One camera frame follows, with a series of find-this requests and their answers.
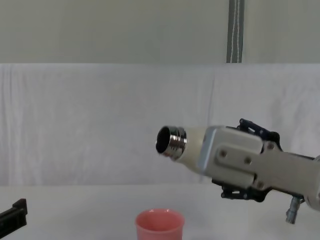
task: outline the white cloth backdrop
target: white cloth backdrop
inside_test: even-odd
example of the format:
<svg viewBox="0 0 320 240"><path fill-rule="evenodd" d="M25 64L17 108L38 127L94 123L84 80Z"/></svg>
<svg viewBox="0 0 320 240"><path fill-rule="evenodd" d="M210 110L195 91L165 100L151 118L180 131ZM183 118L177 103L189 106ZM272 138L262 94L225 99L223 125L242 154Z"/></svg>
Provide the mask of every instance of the white cloth backdrop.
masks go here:
<svg viewBox="0 0 320 240"><path fill-rule="evenodd" d="M0 72L1 185L198 182L157 155L163 125L247 118L279 131L285 151L320 154L318 64L4 64Z"/></svg>

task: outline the gray robot arm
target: gray robot arm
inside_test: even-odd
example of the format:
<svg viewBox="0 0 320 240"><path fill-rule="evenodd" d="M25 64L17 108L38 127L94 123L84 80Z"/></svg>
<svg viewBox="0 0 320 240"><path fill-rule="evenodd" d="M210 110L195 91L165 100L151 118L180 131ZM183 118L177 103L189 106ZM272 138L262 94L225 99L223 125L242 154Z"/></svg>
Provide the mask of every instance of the gray robot arm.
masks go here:
<svg viewBox="0 0 320 240"><path fill-rule="evenodd" d="M280 137L251 121L235 127L165 126L157 152L212 178L226 199L263 202L271 190L292 195L286 221L294 224L301 203L320 211L320 157L283 152Z"/></svg>

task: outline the black object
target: black object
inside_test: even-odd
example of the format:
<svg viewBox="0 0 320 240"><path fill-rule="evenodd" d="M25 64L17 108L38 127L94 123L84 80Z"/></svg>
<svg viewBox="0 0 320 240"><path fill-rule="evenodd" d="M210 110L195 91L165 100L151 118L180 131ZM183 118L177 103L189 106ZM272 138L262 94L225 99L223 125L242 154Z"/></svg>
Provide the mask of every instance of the black object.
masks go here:
<svg viewBox="0 0 320 240"><path fill-rule="evenodd" d="M27 225L27 201L22 198L12 208L0 213L0 239Z"/></svg>
<svg viewBox="0 0 320 240"><path fill-rule="evenodd" d="M239 126L235 127L228 127L228 128L232 128L232 129L237 129L239 131L248 133L248 134L252 134L255 136L260 137L263 141L271 141L274 142L277 147L282 151L282 148L280 146L280 136L279 133L275 132L275 131L269 131L255 123L253 123L252 121L249 120L245 120L245 119L240 119L239 121ZM305 157L307 159L313 160L313 157L307 157L307 156L302 156ZM211 181L213 184L217 184L219 186L222 187L222 193L221 193L221 197L224 199L240 199L240 200L254 200L258 203L261 203L265 200L267 194L273 190L271 188L265 189L263 191L261 190L257 190L255 188L249 187L249 188L241 188L238 186L234 186L234 185L230 185L230 184L226 184L224 182L220 182L220 181L216 181L213 180ZM297 197L300 198L301 201L304 200L304 196L294 193L294 192L287 192L281 189L274 189L286 194L290 194L293 197Z"/></svg>

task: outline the plastic cup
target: plastic cup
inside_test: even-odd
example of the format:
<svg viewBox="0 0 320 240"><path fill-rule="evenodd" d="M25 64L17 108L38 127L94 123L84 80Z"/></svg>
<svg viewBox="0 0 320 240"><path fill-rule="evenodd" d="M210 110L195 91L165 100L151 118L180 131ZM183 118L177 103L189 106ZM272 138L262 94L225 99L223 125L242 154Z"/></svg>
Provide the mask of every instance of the plastic cup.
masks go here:
<svg viewBox="0 0 320 240"><path fill-rule="evenodd" d="M165 208L141 212L135 219L138 240L182 240L185 218Z"/></svg>

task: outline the white tabletop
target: white tabletop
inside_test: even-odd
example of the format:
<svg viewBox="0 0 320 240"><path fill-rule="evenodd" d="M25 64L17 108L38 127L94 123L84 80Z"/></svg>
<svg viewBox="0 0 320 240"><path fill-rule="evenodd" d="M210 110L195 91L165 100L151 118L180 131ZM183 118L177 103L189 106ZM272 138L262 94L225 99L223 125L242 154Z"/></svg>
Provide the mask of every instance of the white tabletop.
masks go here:
<svg viewBox="0 0 320 240"><path fill-rule="evenodd" d="M296 225L285 222L290 197L263 203L227 200L213 184L0 187L0 210L27 199L27 226L6 240L136 239L135 216L172 208L185 216L184 240L319 239L320 212L303 204Z"/></svg>

